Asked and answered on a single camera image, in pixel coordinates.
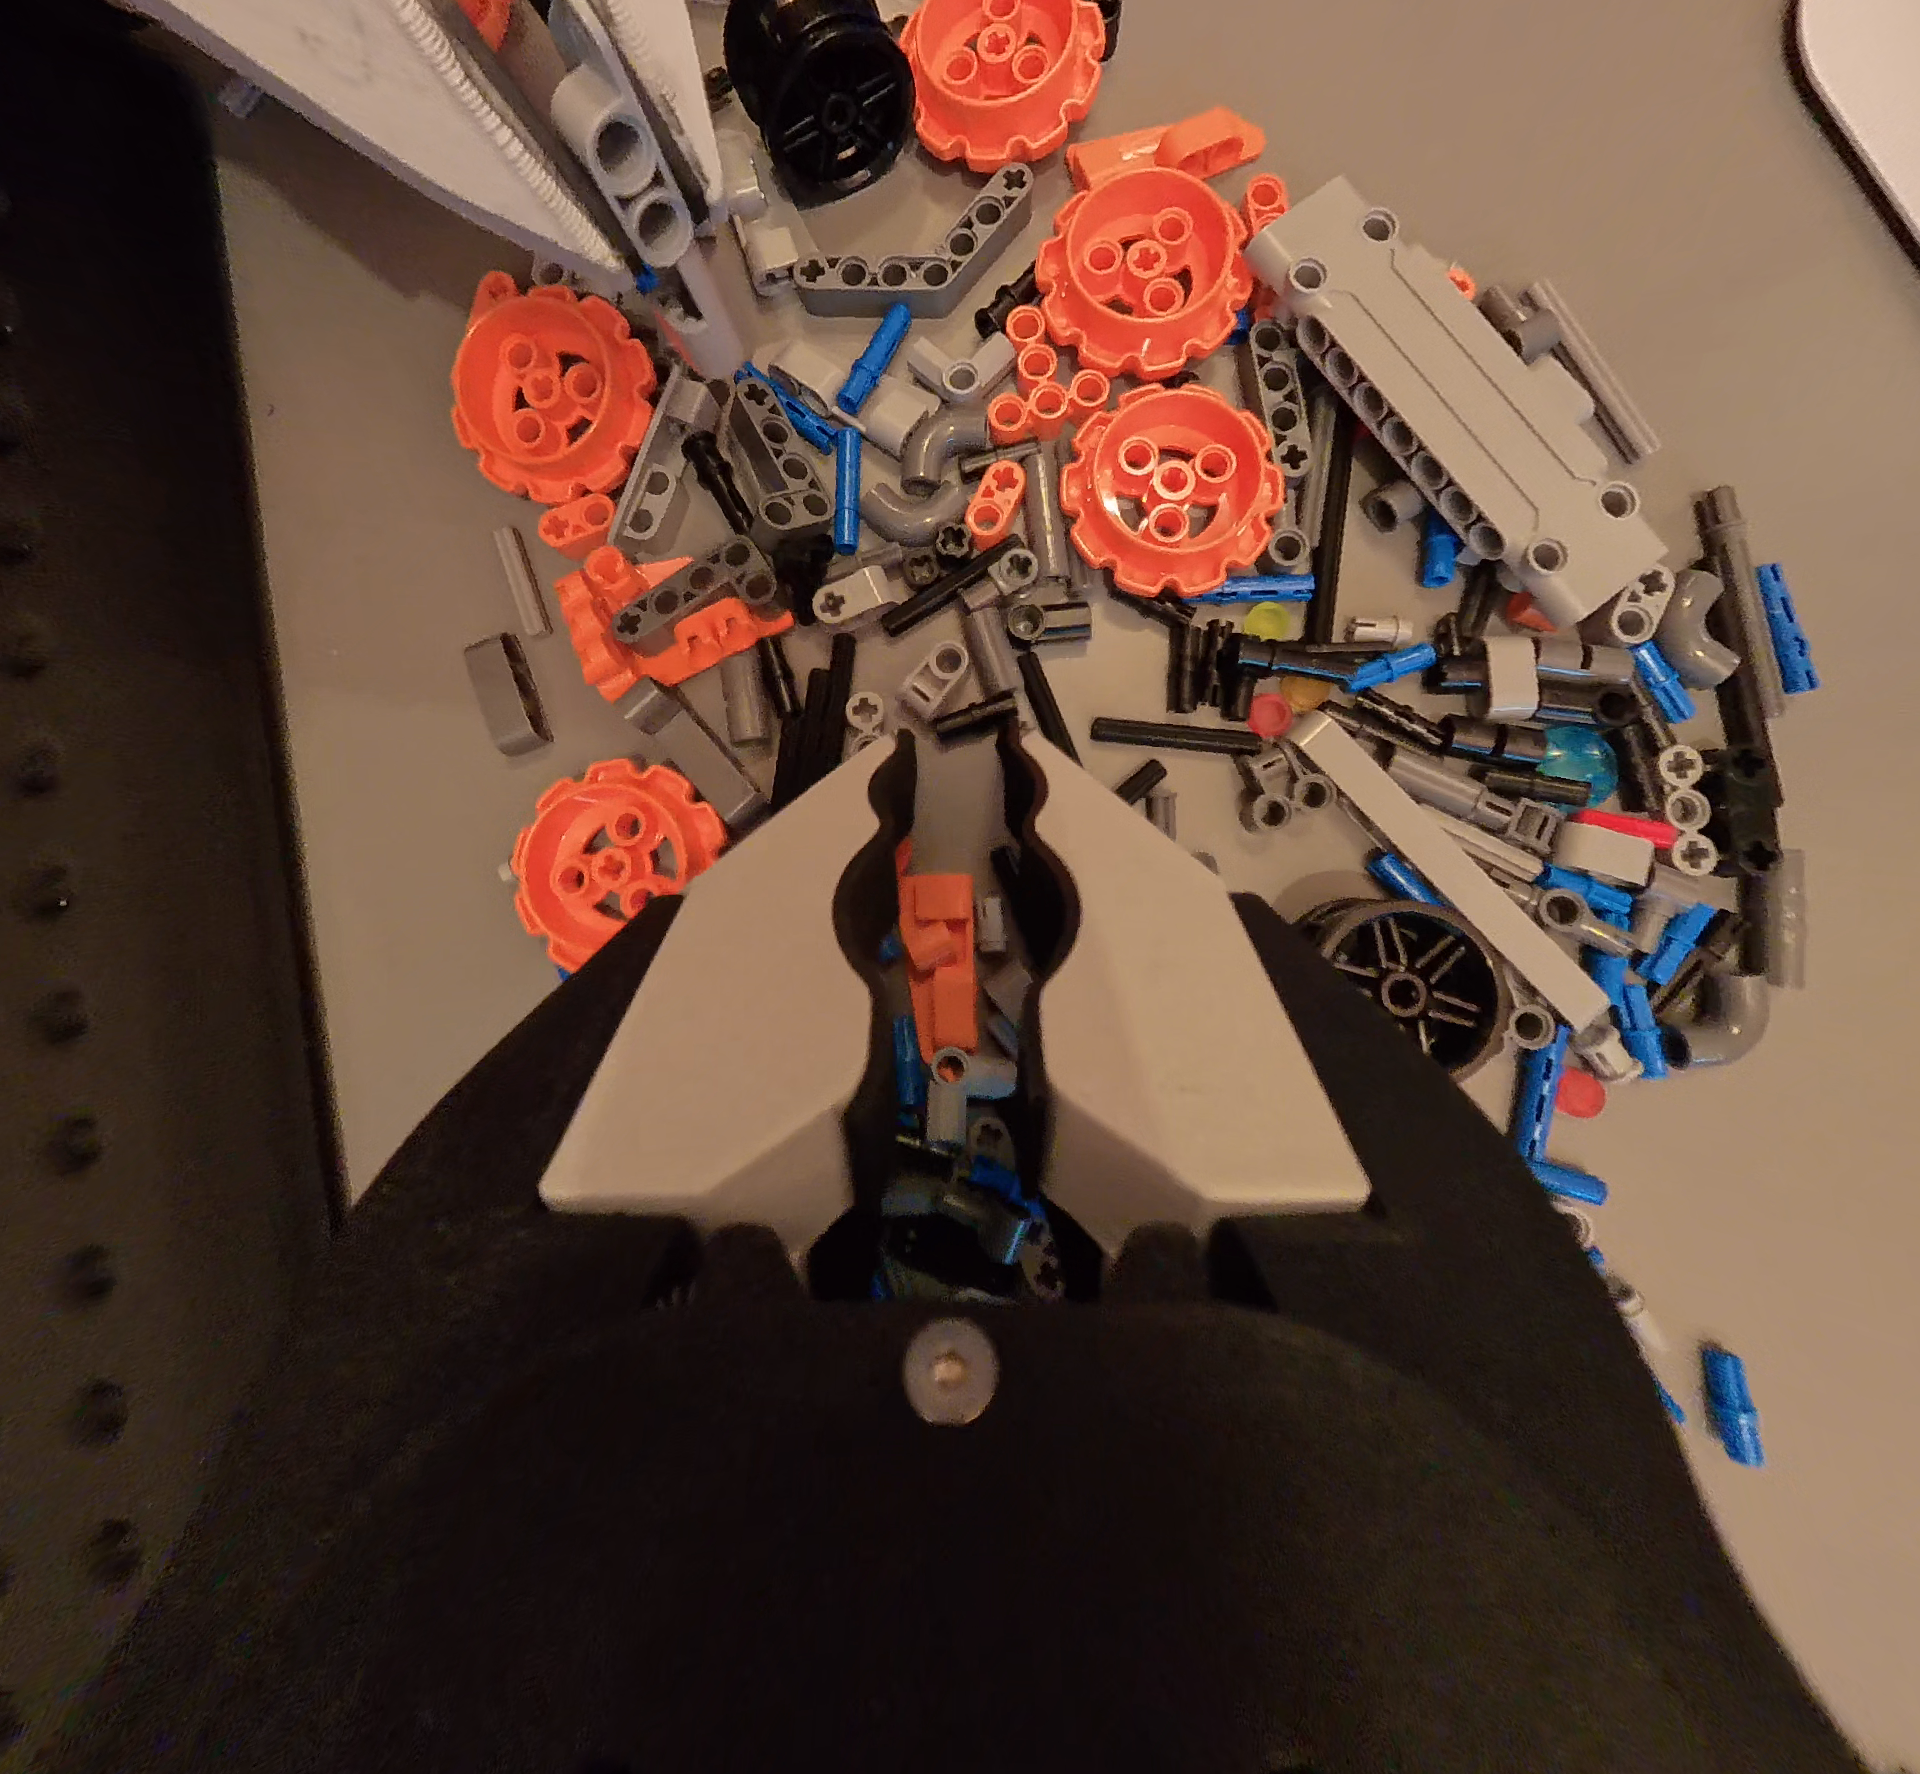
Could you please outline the black spoked wheel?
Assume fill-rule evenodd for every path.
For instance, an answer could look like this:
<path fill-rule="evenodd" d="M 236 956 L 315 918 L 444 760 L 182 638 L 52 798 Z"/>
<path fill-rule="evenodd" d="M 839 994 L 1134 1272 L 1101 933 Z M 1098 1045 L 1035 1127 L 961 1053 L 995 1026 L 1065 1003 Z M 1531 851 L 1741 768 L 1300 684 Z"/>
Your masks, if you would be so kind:
<path fill-rule="evenodd" d="M 1554 1040 L 1556 1018 L 1523 991 L 1470 921 L 1438 901 L 1335 897 L 1308 908 L 1296 927 L 1361 998 L 1456 1081 L 1499 1053 Z"/>

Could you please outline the long grey frame piece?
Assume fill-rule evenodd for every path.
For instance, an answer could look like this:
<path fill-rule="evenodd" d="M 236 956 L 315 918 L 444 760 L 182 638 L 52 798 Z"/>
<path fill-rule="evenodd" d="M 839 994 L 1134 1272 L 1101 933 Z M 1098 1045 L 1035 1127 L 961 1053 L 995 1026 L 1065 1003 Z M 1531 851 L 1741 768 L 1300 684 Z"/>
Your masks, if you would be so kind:
<path fill-rule="evenodd" d="M 1428 505 L 1558 627 L 1664 561 L 1637 491 L 1399 219 L 1333 178 L 1254 232 L 1296 345 Z"/>

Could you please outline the dark grey block piece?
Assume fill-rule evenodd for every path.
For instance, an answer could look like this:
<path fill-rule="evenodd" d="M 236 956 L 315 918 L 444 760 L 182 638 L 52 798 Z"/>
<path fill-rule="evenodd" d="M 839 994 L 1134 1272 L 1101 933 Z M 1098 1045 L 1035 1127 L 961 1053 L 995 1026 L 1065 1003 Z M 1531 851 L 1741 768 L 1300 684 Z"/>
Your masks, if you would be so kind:
<path fill-rule="evenodd" d="M 553 730 L 520 635 L 500 631 L 463 648 L 464 672 L 489 741 L 505 758 L 539 751 Z"/>

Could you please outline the pile of plastic building pieces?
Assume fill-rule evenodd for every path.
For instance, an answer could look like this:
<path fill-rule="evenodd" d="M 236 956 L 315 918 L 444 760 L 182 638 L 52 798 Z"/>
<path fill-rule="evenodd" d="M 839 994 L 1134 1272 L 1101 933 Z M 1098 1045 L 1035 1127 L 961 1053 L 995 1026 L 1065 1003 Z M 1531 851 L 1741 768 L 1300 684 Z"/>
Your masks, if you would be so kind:
<path fill-rule="evenodd" d="M 1119 788 L 1177 840 L 1170 754 L 1254 833 L 1340 806 L 1368 893 L 1331 966 L 1454 1076 L 1515 1062 L 1514 1132 L 1567 1204 L 1558 1112 L 1731 1061 L 1805 979 L 1773 722 L 1817 687 L 1741 503 L 1697 553 L 1621 468 L 1656 450 L 1545 279 L 1480 286 L 1348 179 L 1290 200 L 1228 107 L 1103 138 L 1119 0 L 727 0 L 721 134 L 754 289 L 870 328 L 667 371 L 560 274 L 491 274 L 459 440 L 543 506 L 584 681 L 646 761 L 563 779 L 515 909 L 566 974 L 763 811 L 738 705 L 784 684 L 794 798 L 890 731 L 1042 736 L 1091 582 L 1168 640 Z"/>

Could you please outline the white book stand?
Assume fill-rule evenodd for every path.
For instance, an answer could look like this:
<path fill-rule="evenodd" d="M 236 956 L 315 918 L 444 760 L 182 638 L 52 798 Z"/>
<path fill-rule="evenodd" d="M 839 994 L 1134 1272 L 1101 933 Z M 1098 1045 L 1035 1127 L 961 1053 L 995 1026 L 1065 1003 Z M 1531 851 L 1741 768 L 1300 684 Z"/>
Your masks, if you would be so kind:
<path fill-rule="evenodd" d="M 1917 256 L 1917 0 L 1793 0 L 1805 98 L 1909 258 Z"/>

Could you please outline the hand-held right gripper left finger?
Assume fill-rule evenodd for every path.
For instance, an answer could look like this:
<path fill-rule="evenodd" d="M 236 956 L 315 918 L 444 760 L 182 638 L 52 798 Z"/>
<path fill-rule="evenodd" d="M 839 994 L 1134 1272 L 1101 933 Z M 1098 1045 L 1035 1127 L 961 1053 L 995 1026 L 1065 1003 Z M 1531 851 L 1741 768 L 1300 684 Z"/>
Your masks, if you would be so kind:
<path fill-rule="evenodd" d="M 913 738 L 866 746 L 695 877 L 542 1177 L 565 1213 L 763 1226 L 794 1265 L 852 1205 L 844 1112 L 872 998 L 832 902 L 913 796 Z"/>

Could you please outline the orange connector piece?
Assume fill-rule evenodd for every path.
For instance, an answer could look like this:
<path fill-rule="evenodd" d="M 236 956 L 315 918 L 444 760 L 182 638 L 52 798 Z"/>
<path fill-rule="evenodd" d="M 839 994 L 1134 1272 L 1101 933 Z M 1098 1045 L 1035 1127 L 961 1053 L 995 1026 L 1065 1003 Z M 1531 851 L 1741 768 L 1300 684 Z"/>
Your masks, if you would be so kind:
<path fill-rule="evenodd" d="M 900 940 L 921 1051 L 933 1067 L 980 1040 L 975 905 L 969 874 L 897 874 Z"/>

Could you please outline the grey beam piece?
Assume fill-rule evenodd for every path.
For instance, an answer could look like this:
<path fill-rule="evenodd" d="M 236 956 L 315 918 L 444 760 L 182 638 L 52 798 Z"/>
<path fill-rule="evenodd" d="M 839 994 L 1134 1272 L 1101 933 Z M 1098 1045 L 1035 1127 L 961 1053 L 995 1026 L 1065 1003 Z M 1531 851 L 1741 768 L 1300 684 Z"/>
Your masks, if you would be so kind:
<path fill-rule="evenodd" d="M 548 33 L 563 60 L 550 122 L 586 169 L 635 260 L 677 269 L 708 224 L 692 148 L 672 119 L 633 81 L 591 0 L 550 0 Z"/>

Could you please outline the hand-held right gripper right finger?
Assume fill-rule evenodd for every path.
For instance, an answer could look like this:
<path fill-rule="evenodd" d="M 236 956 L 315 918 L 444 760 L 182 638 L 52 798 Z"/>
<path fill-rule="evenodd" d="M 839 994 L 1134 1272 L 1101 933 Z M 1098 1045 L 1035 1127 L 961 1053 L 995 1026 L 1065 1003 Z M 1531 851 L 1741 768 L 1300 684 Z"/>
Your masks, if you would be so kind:
<path fill-rule="evenodd" d="M 1351 1213 L 1369 1178 L 1224 883 L 1047 740 L 1006 738 L 1029 987 L 1022 1163 L 1107 1259 L 1140 1228 Z"/>

